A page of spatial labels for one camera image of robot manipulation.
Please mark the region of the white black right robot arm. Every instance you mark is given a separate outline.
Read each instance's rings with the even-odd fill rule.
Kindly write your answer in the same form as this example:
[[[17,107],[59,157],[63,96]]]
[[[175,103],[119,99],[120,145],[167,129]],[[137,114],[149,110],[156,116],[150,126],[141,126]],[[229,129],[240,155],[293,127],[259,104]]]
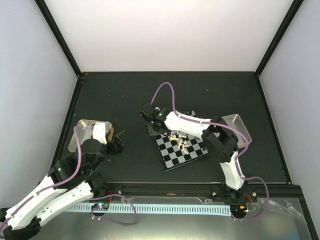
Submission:
[[[140,111],[151,128],[149,134],[167,135],[170,142],[177,143],[183,154],[189,155],[188,135],[199,139],[219,162],[225,177],[228,198],[240,201],[245,195],[247,179],[242,173],[238,158],[248,149],[250,142],[239,130],[230,127],[223,118],[197,118],[165,107],[160,110],[152,104],[146,104]]]

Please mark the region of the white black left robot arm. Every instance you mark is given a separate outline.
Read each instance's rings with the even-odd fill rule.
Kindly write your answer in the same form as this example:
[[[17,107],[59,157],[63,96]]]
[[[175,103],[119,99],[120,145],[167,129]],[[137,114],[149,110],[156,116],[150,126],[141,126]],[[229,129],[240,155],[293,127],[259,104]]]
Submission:
[[[57,161],[23,200],[10,208],[1,208],[2,240],[29,240],[69,207],[107,195],[108,187],[96,170],[108,155],[123,151],[126,132],[121,131],[111,140],[91,137],[81,142],[80,128],[73,130],[75,152]]]

